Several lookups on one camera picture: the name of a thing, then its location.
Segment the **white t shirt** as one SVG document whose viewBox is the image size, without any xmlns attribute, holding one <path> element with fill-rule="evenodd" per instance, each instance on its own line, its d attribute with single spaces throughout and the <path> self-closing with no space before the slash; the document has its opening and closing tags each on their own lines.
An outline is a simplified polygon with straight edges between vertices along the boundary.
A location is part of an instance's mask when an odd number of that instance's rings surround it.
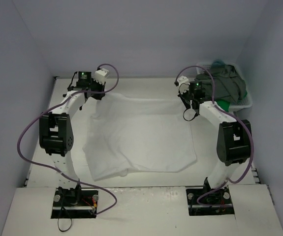
<svg viewBox="0 0 283 236">
<path fill-rule="evenodd" d="M 83 146 L 93 180 L 136 172 L 177 173 L 193 165 L 190 125 L 179 100 L 111 93 L 89 118 Z"/>
</svg>

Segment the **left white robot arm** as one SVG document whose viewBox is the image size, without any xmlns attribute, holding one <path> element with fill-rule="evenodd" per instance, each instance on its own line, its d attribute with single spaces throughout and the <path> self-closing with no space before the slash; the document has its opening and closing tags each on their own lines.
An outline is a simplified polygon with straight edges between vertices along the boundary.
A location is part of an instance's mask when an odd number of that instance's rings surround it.
<svg viewBox="0 0 283 236">
<path fill-rule="evenodd" d="M 101 100 L 104 94 L 109 70 L 98 68 L 91 72 L 78 71 L 75 86 L 69 85 L 63 96 L 63 105 L 47 112 L 39 119 L 40 147 L 50 155 L 58 169 L 59 186 L 56 200 L 63 206 L 77 206 L 82 201 L 81 185 L 71 158 L 74 135 L 71 120 L 82 110 L 88 98 Z"/>
</svg>

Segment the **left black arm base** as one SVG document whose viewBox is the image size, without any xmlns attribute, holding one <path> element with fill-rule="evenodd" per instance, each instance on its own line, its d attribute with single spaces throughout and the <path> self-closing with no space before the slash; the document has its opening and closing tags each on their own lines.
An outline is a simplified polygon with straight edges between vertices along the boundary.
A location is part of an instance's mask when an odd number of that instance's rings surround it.
<svg viewBox="0 0 283 236">
<path fill-rule="evenodd" d="M 57 220 L 61 233 L 69 231 L 75 219 L 95 219 L 98 207 L 96 189 L 57 188 L 52 203 L 51 219 Z"/>
</svg>

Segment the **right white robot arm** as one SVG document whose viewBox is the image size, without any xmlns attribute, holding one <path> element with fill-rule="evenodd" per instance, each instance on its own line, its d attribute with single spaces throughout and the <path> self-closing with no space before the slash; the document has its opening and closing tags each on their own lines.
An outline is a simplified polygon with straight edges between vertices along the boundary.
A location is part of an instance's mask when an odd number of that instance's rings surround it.
<svg viewBox="0 0 283 236">
<path fill-rule="evenodd" d="M 195 118 L 202 116 L 218 131 L 216 153 L 218 161 L 211 174 L 205 178 L 201 195 L 196 202 L 204 207 L 226 207 L 214 202 L 227 183 L 241 182 L 252 165 L 254 144 L 251 125 L 220 108 L 214 99 L 207 99 L 201 82 L 176 80 L 178 97 L 187 110 L 195 111 Z"/>
</svg>

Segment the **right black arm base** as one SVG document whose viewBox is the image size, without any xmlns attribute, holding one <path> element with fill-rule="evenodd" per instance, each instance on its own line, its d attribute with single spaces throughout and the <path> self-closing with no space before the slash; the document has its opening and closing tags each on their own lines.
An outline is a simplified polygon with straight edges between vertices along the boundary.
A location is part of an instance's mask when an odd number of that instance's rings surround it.
<svg viewBox="0 0 283 236">
<path fill-rule="evenodd" d="M 228 187 L 209 194 L 200 200 L 202 204 L 213 206 L 203 206 L 197 202 L 198 197 L 204 193 L 205 190 L 203 188 L 186 189 L 189 216 L 219 216 L 235 214 Z"/>
</svg>

